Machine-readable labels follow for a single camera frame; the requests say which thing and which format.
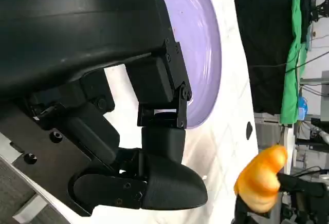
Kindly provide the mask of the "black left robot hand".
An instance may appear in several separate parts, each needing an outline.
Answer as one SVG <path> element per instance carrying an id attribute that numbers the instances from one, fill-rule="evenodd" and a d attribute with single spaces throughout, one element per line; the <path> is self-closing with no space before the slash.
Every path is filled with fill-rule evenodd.
<path id="1" fill-rule="evenodd" d="M 140 148 L 121 148 L 105 69 L 124 65 Z M 1 0 L 1 133 L 21 172 L 80 216 L 208 200 L 182 164 L 192 90 L 164 0 Z"/>

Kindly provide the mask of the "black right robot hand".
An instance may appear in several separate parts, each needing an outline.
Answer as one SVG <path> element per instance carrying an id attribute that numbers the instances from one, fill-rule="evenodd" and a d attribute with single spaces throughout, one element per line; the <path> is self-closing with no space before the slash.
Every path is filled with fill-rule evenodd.
<path id="1" fill-rule="evenodd" d="M 279 223 L 328 223 L 328 188 L 322 182 L 305 181 L 278 173 L 279 191 L 287 192 L 291 205 L 282 204 Z"/>

